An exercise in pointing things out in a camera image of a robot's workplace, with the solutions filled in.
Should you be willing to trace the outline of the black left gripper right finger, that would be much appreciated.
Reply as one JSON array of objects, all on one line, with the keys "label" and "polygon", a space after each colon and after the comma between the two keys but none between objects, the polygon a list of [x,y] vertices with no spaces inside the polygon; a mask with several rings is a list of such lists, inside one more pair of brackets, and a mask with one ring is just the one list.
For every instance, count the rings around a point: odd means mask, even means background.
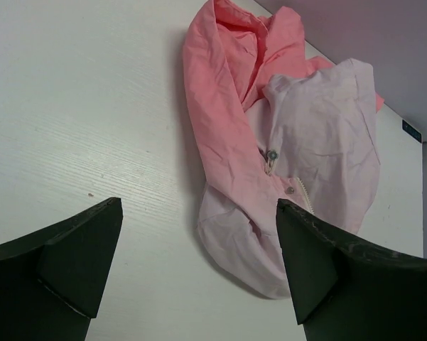
[{"label": "black left gripper right finger", "polygon": [[368,242],[279,200],[276,227],[307,340],[427,340],[427,259]]}]

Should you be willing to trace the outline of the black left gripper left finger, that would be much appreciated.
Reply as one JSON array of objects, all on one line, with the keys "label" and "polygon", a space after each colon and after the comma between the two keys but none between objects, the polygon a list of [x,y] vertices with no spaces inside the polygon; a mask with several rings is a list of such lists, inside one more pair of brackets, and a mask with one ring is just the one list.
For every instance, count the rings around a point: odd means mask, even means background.
[{"label": "black left gripper left finger", "polygon": [[121,200],[111,197],[0,244],[0,340],[84,340],[122,220]]}]

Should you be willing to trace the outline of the pink hooded zip jacket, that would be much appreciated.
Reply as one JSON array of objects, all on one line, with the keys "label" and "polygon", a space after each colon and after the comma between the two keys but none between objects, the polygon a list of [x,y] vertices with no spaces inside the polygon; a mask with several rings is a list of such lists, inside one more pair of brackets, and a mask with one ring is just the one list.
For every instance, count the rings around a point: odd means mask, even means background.
[{"label": "pink hooded zip jacket", "polygon": [[301,17],[208,1],[183,46],[185,94],[206,176],[197,230],[219,267],[290,297],[276,228],[286,199],[357,232],[379,182],[370,64],[306,57]]}]

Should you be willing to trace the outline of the blue label sticker right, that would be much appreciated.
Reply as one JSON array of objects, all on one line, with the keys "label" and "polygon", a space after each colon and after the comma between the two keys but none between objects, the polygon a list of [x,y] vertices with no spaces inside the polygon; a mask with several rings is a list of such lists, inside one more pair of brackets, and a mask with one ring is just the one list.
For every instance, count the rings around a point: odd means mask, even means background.
[{"label": "blue label sticker right", "polygon": [[417,142],[423,143],[422,134],[419,130],[414,128],[410,123],[408,123],[406,120],[402,120],[402,129],[410,135],[412,138],[414,138]]}]

